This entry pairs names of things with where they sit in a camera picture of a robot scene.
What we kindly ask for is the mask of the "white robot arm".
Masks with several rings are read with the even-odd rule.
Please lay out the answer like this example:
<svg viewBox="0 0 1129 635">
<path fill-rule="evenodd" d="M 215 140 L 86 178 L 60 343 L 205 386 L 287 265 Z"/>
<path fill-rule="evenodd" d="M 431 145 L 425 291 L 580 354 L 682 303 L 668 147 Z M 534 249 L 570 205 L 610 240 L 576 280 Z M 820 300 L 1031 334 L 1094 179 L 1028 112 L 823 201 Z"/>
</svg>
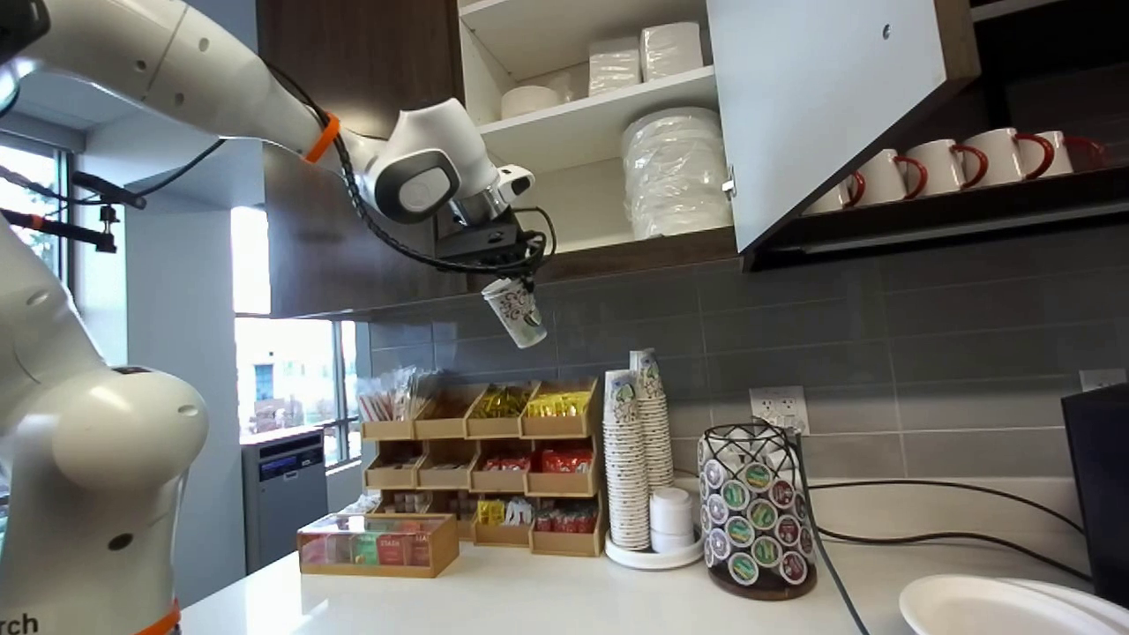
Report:
<svg viewBox="0 0 1129 635">
<path fill-rule="evenodd" d="M 493 231 L 534 191 L 462 104 L 360 134 L 186 0 L 0 0 L 0 40 L 12 88 L 64 72 L 221 140 L 264 140 L 340 172 L 374 234 L 436 213 Z M 200 389 L 108 354 L 0 222 L 2 635 L 181 635 L 181 505 L 205 445 Z"/>
</svg>

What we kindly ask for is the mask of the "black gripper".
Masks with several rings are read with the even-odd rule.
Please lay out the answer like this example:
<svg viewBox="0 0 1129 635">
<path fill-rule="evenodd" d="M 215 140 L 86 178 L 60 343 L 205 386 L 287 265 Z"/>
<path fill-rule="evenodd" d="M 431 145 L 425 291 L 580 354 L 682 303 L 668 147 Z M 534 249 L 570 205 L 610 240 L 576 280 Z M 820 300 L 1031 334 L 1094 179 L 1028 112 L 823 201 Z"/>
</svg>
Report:
<svg viewBox="0 0 1129 635">
<path fill-rule="evenodd" d="M 545 231 L 527 231 L 518 213 L 501 213 L 485 225 L 462 225 L 433 240 L 433 258 L 475 275 L 535 275 L 554 254 Z"/>
</svg>

